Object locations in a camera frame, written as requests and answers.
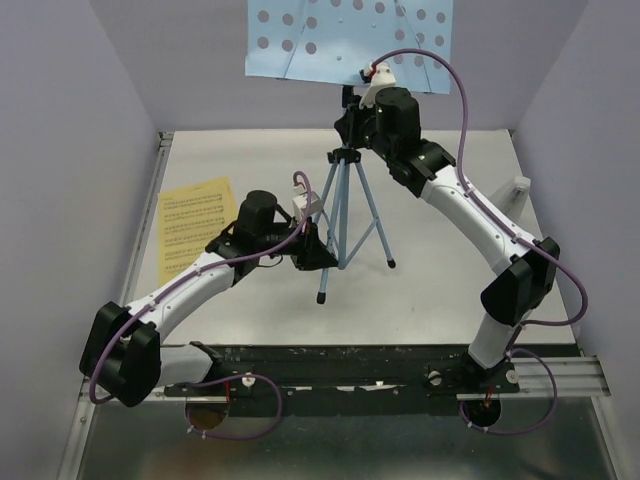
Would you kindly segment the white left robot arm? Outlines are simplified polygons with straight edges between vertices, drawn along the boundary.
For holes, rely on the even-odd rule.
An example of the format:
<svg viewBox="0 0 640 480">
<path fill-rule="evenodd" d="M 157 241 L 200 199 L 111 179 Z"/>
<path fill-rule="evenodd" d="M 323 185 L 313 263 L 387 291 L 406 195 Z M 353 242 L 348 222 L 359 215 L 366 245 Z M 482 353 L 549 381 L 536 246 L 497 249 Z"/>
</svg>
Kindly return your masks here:
<svg viewBox="0 0 640 480">
<path fill-rule="evenodd" d="M 93 403 L 117 399 L 133 407 L 161 386 L 189 384 L 201 395 L 220 387 L 219 358 L 210 348 L 198 342 L 164 343 L 200 306 L 254 271 L 263 257 L 288 256 L 300 271 L 336 266 L 312 220 L 323 200 L 303 186 L 295 193 L 294 213 L 278 222 L 275 215 L 282 208 L 277 198 L 263 190 L 249 192 L 237 219 L 173 280 L 126 306 L 108 302 L 98 310 L 79 364 Z"/>
</svg>

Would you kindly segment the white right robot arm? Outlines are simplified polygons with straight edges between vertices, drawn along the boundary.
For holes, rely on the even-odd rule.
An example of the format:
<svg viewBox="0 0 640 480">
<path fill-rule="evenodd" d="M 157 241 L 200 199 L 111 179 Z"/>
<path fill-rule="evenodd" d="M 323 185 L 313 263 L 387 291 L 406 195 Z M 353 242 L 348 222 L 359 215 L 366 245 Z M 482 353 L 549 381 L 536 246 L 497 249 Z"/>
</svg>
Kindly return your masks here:
<svg viewBox="0 0 640 480">
<path fill-rule="evenodd" d="M 442 213 L 496 276 L 481 292 L 485 314 L 459 370 L 467 389 L 483 391 L 496 380 L 495 367 L 523 321 L 552 289 L 560 247 L 520 228 L 469 184 L 456 157 L 422 138 L 419 105 L 407 89 L 384 87 L 366 101 L 345 86 L 342 106 L 344 114 L 334 124 L 341 140 L 379 156 L 390 176 Z"/>
</svg>

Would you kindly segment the light blue music stand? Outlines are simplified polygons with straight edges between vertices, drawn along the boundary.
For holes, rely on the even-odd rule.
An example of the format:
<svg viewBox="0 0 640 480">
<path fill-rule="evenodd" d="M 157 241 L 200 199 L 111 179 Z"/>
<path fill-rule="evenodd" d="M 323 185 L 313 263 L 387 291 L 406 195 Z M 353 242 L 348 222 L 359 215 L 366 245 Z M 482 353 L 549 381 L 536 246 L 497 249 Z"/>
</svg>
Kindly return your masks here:
<svg viewBox="0 0 640 480">
<path fill-rule="evenodd" d="M 353 86 L 363 95 L 367 86 L 360 71 L 386 61 L 396 86 L 411 93 L 413 82 L 394 72 L 395 57 L 420 56 L 422 30 L 409 17 L 424 19 L 422 7 L 409 1 L 251 1 L 248 4 L 248 76 L 317 81 Z M 329 172 L 321 193 L 324 208 L 313 215 L 320 240 L 345 269 L 357 250 L 347 246 L 350 175 L 357 173 L 371 213 L 369 231 L 376 231 L 390 268 L 396 266 L 372 196 L 361 152 L 345 147 L 328 152 Z M 330 269 L 316 270 L 321 280 L 316 300 L 324 303 Z"/>
</svg>

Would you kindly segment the yellow sheet music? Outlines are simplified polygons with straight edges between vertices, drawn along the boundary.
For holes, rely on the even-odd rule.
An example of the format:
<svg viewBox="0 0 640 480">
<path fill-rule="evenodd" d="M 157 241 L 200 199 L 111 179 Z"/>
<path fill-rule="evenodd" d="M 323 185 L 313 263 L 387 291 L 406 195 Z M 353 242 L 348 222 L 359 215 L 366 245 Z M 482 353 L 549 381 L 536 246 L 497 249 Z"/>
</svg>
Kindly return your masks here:
<svg viewBox="0 0 640 480">
<path fill-rule="evenodd" d="M 236 217 L 228 177 L 161 192 L 157 204 L 158 285 L 189 267 Z"/>
</svg>

